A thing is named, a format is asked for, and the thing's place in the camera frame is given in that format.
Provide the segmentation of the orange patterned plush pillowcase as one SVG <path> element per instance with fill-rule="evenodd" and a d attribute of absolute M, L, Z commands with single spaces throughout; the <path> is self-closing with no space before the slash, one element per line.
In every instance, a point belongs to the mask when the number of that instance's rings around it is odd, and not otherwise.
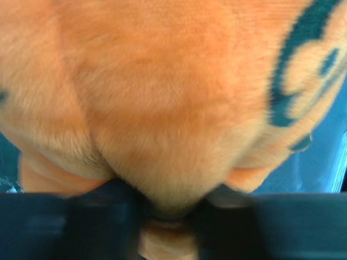
<path fill-rule="evenodd" d="M 306 149 L 346 74 L 346 1 L 1 1 L 1 132 L 27 192 L 121 178 L 145 259 L 197 259 L 182 222 Z"/>

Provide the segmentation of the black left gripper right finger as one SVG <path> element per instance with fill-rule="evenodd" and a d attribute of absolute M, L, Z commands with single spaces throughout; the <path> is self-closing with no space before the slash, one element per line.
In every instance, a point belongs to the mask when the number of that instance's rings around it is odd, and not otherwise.
<path fill-rule="evenodd" d="M 199 259 L 346 259 L 346 194 L 243 195 L 222 186 L 190 215 Z"/>

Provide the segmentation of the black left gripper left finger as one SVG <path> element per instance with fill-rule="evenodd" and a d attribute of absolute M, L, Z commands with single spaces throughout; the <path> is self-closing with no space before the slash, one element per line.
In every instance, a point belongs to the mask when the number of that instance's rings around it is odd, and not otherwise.
<path fill-rule="evenodd" d="M 140 259 L 142 197 L 119 180 L 68 199 L 1 194 L 1 259 Z"/>

